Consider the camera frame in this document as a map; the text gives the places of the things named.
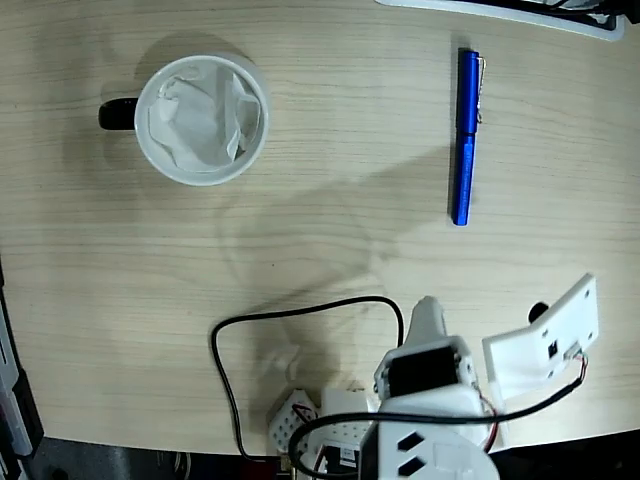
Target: blue pen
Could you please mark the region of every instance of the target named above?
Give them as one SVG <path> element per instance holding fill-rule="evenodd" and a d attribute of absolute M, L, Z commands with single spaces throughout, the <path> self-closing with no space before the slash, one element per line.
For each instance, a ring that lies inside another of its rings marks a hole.
<path fill-rule="evenodd" d="M 478 52 L 465 50 L 460 56 L 458 82 L 458 125 L 456 138 L 456 184 L 453 223 L 469 223 L 473 158 L 480 117 L 480 89 L 485 61 Z"/>

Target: wire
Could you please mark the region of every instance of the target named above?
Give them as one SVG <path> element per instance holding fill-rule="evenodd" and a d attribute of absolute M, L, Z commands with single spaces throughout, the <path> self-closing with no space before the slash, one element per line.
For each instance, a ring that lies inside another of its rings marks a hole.
<path fill-rule="evenodd" d="M 320 470 L 320 467 L 322 466 L 322 459 L 324 458 L 324 453 L 325 453 L 326 448 L 323 446 L 320 449 L 320 453 L 318 453 L 318 458 L 316 459 L 316 464 L 313 466 L 313 469 L 317 472 Z"/>
<path fill-rule="evenodd" d="M 496 415 L 498 415 L 498 411 L 496 410 L 496 408 L 493 406 L 493 404 L 487 399 L 487 397 L 485 397 L 482 392 L 480 391 L 480 389 L 478 389 L 478 394 L 480 395 L 480 400 L 482 400 L 482 403 L 485 404 L 485 406 L 489 409 L 489 411 L 491 412 L 491 415 L 493 415 L 494 417 Z M 484 451 L 486 453 L 489 453 L 491 451 L 491 449 L 493 448 L 493 444 L 496 442 L 496 438 L 498 437 L 498 424 L 497 423 L 493 423 L 493 425 L 491 425 L 491 430 L 489 431 L 489 437 L 487 438 L 487 442 L 484 445 Z"/>
<path fill-rule="evenodd" d="M 398 322 L 398 347 L 402 346 L 402 342 L 404 341 L 404 319 L 402 317 L 402 311 L 398 304 L 393 300 L 387 297 L 383 297 L 380 295 L 367 295 L 363 297 L 353 297 L 346 298 L 344 300 L 338 300 L 337 302 L 324 303 L 322 305 L 316 305 L 313 307 L 306 308 L 297 308 L 294 310 L 283 310 L 280 312 L 266 312 L 266 313 L 253 313 L 248 315 L 240 315 L 237 317 L 232 317 L 227 320 L 220 322 L 216 325 L 211 332 L 211 353 L 213 354 L 213 361 L 215 362 L 216 368 L 218 369 L 218 373 L 220 374 L 220 379 L 222 380 L 222 385 L 224 387 L 224 391 L 227 395 L 227 400 L 229 401 L 229 408 L 231 409 L 231 420 L 233 423 L 233 432 L 236 439 L 236 446 L 238 447 L 238 451 L 240 455 L 245 460 L 251 462 L 264 462 L 265 460 L 260 457 L 254 457 L 247 453 L 244 448 L 244 443 L 242 442 L 242 428 L 240 426 L 240 412 L 238 411 L 238 404 L 236 403 L 235 395 L 233 394 L 233 390 L 231 388 L 231 383 L 229 382 L 229 377 L 227 376 L 227 372 L 224 369 L 222 364 L 222 359 L 220 358 L 220 349 L 218 348 L 218 335 L 220 331 L 228 327 L 230 325 L 234 325 L 236 323 L 242 322 L 255 322 L 259 320 L 273 320 L 276 318 L 287 318 L 287 317 L 297 317 L 300 315 L 308 315 L 311 313 L 323 312 L 325 310 L 331 310 L 333 308 L 344 307 L 347 305 L 355 305 L 358 303 L 384 303 L 391 307 L 393 313 L 396 315 L 396 320 Z"/>
<path fill-rule="evenodd" d="M 586 374 L 586 361 L 584 360 L 584 354 L 582 354 L 582 369 L 580 376 L 576 378 L 569 385 L 564 386 L 549 398 L 532 405 L 531 407 L 517 410 L 511 413 L 503 413 L 498 415 L 487 416 L 459 416 L 459 417 L 447 417 L 447 416 L 434 416 L 434 415 L 414 415 L 405 413 L 392 413 L 392 412 L 354 412 L 354 413 L 339 413 L 335 415 L 327 415 L 315 420 L 305 423 L 298 427 L 293 432 L 289 440 L 288 455 L 291 460 L 291 464 L 300 472 L 309 477 L 315 477 L 317 480 L 348 480 L 358 478 L 357 473 L 322 473 L 313 471 L 308 468 L 301 460 L 301 452 L 298 450 L 298 444 L 308 434 L 322 427 L 329 425 L 336 425 L 347 422 L 396 422 L 396 423 L 420 423 L 431 425 L 488 425 L 498 424 L 502 422 L 509 422 L 511 420 L 517 420 L 519 418 L 533 415 L 534 413 L 544 410 L 545 408 L 559 402 L 564 397 L 573 392 L 576 388 L 582 385 L 584 380 L 584 374 Z"/>
<path fill-rule="evenodd" d="M 308 412 L 311 412 L 315 418 L 318 418 L 318 414 L 311 410 L 309 407 L 307 407 L 306 405 L 302 405 L 300 403 L 294 403 L 293 405 L 291 405 L 291 410 L 293 410 L 293 413 L 296 414 L 296 416 L 302 420 L 304 423 L 307 423 L 308 421 L 310 421 L 310 418 L 307 418 L 303 415 L 302 410 L 306 410 Z"/>
<path fill-rule="evenodd" d="M 555 10 L 557 8 L 560 8 L 561 6 L 563 6 L 564 4 L 568 3 L 569 0 L 560 0 L 557 3 L 554 3 L 553 5 L 549 5 L 549 8 L 551 8 L 552 10 Z"/>

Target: mug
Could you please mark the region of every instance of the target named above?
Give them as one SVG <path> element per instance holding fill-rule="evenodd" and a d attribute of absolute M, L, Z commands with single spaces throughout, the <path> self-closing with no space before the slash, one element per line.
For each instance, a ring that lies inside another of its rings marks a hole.
<path fill-rule="evenodd" d="M 179 168 L 171 154 L 149 133 L 149 107 L 157 100 L 164 83 L 189 66 L 213 62 L 231 69 L 251 88 L 260 103 L 260 118 L 255 138 L 233 162 L 208 172 L 189 172 Z M 176 182 L 193 186 L 219 185 L 247 170 L 262 151 L 270 124 L 270 98 L 266 80 L 252 62 L 232 53 L 192 55 L 175 60 L 158 70 L 146 83 L 138 98 L 118 98 L 104 103 L 98 123 L 105 130 L 135 130 L 138 145 L 149 163 Z"/>

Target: wood grain surface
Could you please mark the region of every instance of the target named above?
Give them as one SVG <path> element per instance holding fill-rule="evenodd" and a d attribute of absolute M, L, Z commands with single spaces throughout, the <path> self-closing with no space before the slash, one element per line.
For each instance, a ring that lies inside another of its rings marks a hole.
<path fill-rule="evenodd" d="M 470 225 L 447 215 L 457 50 L 488 61 Z M 241 53 L 273 126 L 251 169 L 186 187 L 101 131 L 178 57 Z M 640 30 L 607 43 L 372 0 L 10 0 L 0 20 L 0 254 L 49 436 L 235 452 L 217 322 L 359 294 L 438 297 L 481 338 L 586 271 L 601 337 L 586 384 L 515 445 L 640 427 Z M 293 386 L 370 388 L 384 306 L 237 326 L 222 356 L 248 449 Z M 567 372 L 558 383 L 577 373 Z M 523 406 L 545 392 L 511 402 Z"/>

